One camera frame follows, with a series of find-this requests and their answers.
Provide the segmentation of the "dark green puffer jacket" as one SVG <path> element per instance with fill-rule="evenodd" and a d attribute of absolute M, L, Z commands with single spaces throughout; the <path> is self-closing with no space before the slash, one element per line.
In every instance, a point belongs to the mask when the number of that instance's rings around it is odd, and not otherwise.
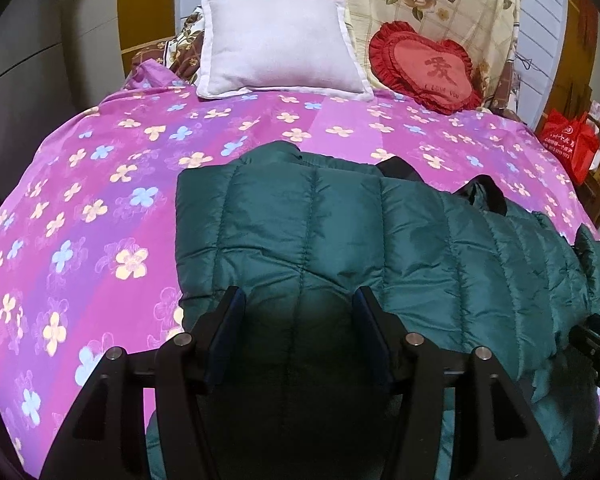
<path fill-rule="evenodd" d="M 303 478 L 376 478 L 385 402 L 354 355 L 351 299 L 381 307 L 445 350 L 491 348 L 532 390 L 532 412 L 559 468 L 591 445 L 597 396 L 568 350 L 573 326 L 600 315 L 600 240 L 573 240 L 479 176 L 448 193 L 378 166 L 277 141 L 228 164 L 186 169 L 175 196 L 183 325 L 224 292 L 247 297 L 238 389 L 227 405 L 256 429 L 248 466 L 299 454 Z"/>

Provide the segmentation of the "white square pillow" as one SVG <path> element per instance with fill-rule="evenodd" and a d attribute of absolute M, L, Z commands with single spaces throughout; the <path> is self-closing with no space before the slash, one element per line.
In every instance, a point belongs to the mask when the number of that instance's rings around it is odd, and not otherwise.
<path fill-rule="evenodd" d="M 289 90 L 373 99 L 347 28 L 346 0 L 202 0 L 201 9 L 197 96 Z"/>

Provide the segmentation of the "red heart-shaped cushion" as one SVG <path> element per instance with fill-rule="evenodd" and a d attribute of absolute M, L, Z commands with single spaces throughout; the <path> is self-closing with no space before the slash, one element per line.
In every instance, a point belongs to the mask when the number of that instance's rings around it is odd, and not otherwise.
<path fill-rule="evenodd" d="M 368 45 L 368 60 L 381 84 L 427 110 L 452 115 L 482 102 L 465 49 L 453 40 L 419 35 L 407 22 L 382 24 Z"/>

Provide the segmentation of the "red gift bag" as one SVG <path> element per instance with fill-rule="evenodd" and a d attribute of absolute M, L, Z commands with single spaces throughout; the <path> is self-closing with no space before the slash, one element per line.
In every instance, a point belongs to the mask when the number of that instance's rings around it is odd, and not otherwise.
<path fill-rule="evenodd" d="M 568 119 L 558 110 L 551 110 L 539 139 L 560 161 L 572 183 L 582 185 L 600 149 L 600 139 L 588 123 L 588 113 Z"/>

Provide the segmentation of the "brown floral pillow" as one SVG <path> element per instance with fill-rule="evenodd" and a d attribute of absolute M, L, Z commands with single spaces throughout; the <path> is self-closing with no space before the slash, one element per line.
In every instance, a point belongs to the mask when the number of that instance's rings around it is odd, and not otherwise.
<path fill-rule="evenodd" d="M 131 58 L 131 72 L 145 61 L 153 60 L 188 84 L 196 84 L 204 43 L 204 12 L 197 6 L 174 37 L 158 40 L 141 48 Z"/>

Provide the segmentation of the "pink floral bed cover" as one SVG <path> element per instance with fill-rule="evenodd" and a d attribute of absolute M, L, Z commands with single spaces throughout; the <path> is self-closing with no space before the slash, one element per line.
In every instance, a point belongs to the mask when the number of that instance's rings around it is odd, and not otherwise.
<path fill-rule="evenodd" d="M 151 350 L 185 330 L 178 175 L 277 141 L 356 164 L 401 159 L 398 177 L 442 192 L 487 176 L 567 240 L 581 226 L 593 235 L 562 166 L 518 122 L 445 116 L 385 91 L 370 102 L 289 91 L 201 101 L 143 64 L 43 141 L 0 208 L 0 409 L 27 472 L 41 471 L 110 347 Z"/>

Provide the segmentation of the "grey wardrobe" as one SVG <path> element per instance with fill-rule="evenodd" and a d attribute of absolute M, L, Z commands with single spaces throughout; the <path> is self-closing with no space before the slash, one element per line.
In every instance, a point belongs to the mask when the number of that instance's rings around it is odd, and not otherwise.
<path fill-rule="evenodd" d="M 12 0 L 0 16 L 0 198 L 46 136 L 123 79 L 117 0 Z"/>

